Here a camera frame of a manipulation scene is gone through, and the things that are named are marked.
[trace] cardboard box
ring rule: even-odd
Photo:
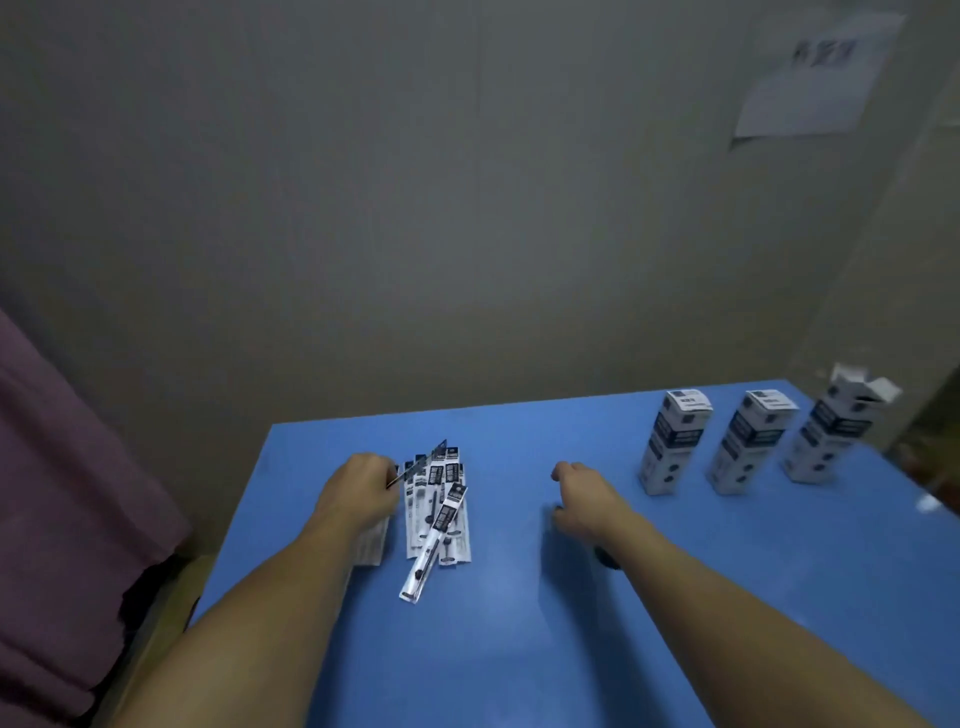
[[[813,405],[783,458],[783,470],[794,482],[823,483],[834,466],[876,422],[901,389],[885,377],[869,380],[866,369],[837,364],[830,386]]]
[[[674,492],[712,414],[710,400],[698,389],[666,393],[640,462],[640,483],[648,496]]]
[[[462,483],[455,483],[447,489],[446,497],[440,508],[437,510],[436,518],[430,524],[430,530],[427,533],[423,543],[423,549],[417,556],[414,566],[407,575],[407,580],[403,582],[403,588],[400,590],[400,598],[404,601],[416,604],[423,593],[423,585],[426,583],[430,571],[433,570],[437,558],[440,556],[444,545],[444,538],[447,529],[453,523],[457,511],[464,502],[464,496],[467,494],[467,488]]]
[[[721,496],[742,494],[798,411],[794,401],[776,389],[746,392],[707,467],[713,490]]]

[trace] gray wall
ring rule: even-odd
[[[0,304],[201,546],[273,422],[782,374],[960,53],[730,152],[799,0],[13,5]]]
[[[960,364],[960,64],[794,353],[823,390],[829,362],[865,364],[903,395],[869,433],[886,448]],[[954,385],[947,402],[955,401]]]

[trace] white box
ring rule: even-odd
[[[648,496],[674,492],[712,414],[710,400],[698,389],[666,393],[640,462],[640,483]]]
[[[416,604],[423,593],[423,585],[426,583],[430,571],[437,563],[437,557],[443,547],[443,540],[447,529],[453,522],[453,517],[464,502],[464,495],[467,488],[461,483],[455,483],[447,489],[446,497],[440,508],[437,510],[436,518],[430,524],[430,530],[423,542],[423,549],[417,556],[414,566],[407,575],[407,580],[403,582],[400,589],[400,598]]]
[[[449,486],[454,483],[467,485],[464,464],[460,462],[459,448],[446,448],[434,454],[433,460],[428,461],[422,469],[411,473],[403,484],[408,559],[417,558],[425,548],[430,525],[444,502]],[[415,460],[408,460],[405,467],[409,468],[414,462]],[[449,538],[450,543],[441,542],[440,544],[441,566],[448,567],[471,561],[469,517],[465,502],[457,510],[455,521],[451,524],[445,538]]]
[[[713,490],[721,496],[742,494],[798,411],[794,401],[776,389],[744,394],[707,467]]]
[[[850,446],[870,429],[901,389],[885,377],[867,379],[866,369],[837,364],[830,386],[800,428],[783,458],[783,470],[797,483],[822,483]]]

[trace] purple curtain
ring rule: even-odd
[[[189,530],[0,312],[0,726],[90,707],[123,647],[123,592]]]

